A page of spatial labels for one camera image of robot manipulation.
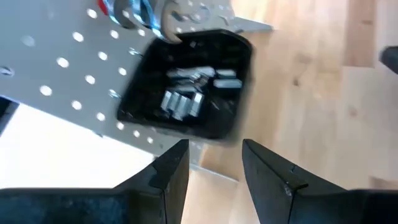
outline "metal screw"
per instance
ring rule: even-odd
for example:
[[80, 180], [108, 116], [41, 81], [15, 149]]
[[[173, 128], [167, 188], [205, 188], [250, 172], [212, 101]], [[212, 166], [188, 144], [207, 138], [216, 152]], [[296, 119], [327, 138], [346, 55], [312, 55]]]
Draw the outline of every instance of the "metal screw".
[[15, 72], [13, 71], [13, 69], [6, 67], [6, 66], [1, 66], [0, 67], [0, 74], [1, 75], [6, 75], [6, 76], [13, 76], [15, 74]]
[[114, 90], [109, 90], [109, 96], [112, 98], [121, 98], [120, 94], [116, 93]]
[[142, 54], [141, 54], [139, 51], [137, 51], [136, 49], [134, 49], [134, 48], [132, 48], [132, 47], [130, 47], [129, 53], [130, 53], [131, 55], [140, 55], [140, 56], [142, 56]]

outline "black plastic bin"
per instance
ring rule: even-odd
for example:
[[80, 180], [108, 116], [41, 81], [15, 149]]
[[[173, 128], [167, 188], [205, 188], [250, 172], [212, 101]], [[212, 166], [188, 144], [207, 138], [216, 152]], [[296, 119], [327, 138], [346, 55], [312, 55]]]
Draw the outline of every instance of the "black plastic bin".
[[[181, 44], [155, 39], [146, 50], [118, 109], [120, 121], [167, 128], [206, 139], [224, 139], [231, 132], [241, 105], [241, 95], [250, 79], [252, 45], [228, 30], [181, 34]], [[183, 121], [162, 116], [160, 104], [170, 85], [166, 71], [173, 68], [211, 66], [231, 69], [243, 87], [220, 91], [209, 87], [196, 118]]]

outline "pegboard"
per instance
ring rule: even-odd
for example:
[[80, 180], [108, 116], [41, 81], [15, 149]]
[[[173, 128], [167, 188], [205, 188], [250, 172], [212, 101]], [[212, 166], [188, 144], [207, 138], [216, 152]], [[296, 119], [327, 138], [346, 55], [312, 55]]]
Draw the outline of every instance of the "pegboard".
[[[211, 13], [208, 17], [196, 16], [198, 22], [178, 22], [170, 16], [169, 28], [176, 33], [215, 28], [271, 29], [234, 17], [227, 0], [179, 3], [184, 12], [195, 16], [201, 7]], [[156, 156], [180, 139], [164, 130], [160, 133], [152, 127], [116, 120], [119, 96], [140, 62], [141, 52], [155, 38], [149, 29], [119, 27], [91, 0], [6, 0], [3, 6], [1, 96]], [[124, 15], [132, 17], [129, 11]], [[202, 145], [192, 142], [191, 163], [198, 163]]]

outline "white surface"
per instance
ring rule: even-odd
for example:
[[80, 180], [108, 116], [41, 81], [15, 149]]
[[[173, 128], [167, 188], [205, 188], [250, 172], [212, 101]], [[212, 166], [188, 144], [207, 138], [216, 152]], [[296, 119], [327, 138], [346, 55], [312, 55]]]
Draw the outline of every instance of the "white surface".
[[153, 159], [148, 152], [20, 105], [0, 137], [0, 189], [111, 188]]

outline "wooden floor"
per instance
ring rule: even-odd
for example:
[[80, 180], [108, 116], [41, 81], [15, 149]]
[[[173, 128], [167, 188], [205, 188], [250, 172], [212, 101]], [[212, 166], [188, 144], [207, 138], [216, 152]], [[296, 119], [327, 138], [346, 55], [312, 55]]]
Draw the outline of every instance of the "wooden floor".
[[[232, 0], [237, 16], [271, 24], [244, 34], [255, 82], [240, 139], [253, 139], [344, 188], [398, 187], [398, 75], [377, 61], [398, 45], [396, 0]], [[183, 223], [259, 223], [241, 141], [207, 146], [191, 173]]]

